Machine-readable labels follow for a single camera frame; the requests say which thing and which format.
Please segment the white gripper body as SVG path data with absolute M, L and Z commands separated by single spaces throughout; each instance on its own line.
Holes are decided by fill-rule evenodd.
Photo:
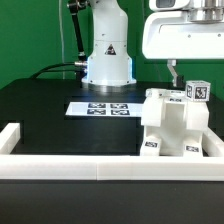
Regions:
M 149 0 L 147 59 L 224 59 L 224 0 Z

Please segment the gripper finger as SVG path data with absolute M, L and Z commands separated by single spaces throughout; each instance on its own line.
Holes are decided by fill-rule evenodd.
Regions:
M 183 77 L 176 72 L 176 70 L 175 70 L 176 63 L 177 63 L 177 61 L 175 59 L 168 59 L 167 60 L 167 68 L 173 77 L 173 81 L 172 81 L 173 86 L 175 88 L 182 88 L 184 85 Z

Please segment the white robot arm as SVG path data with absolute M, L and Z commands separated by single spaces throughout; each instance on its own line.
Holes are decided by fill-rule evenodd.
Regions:
M 116 91 L 136 83 L 127 53 L 128 17 L 117 0 L 89 0 L 93 12 L 93 52 L 82 83 Z M 224 59 L 224 0 L 149 0 L 142 53 L 165 59 Z

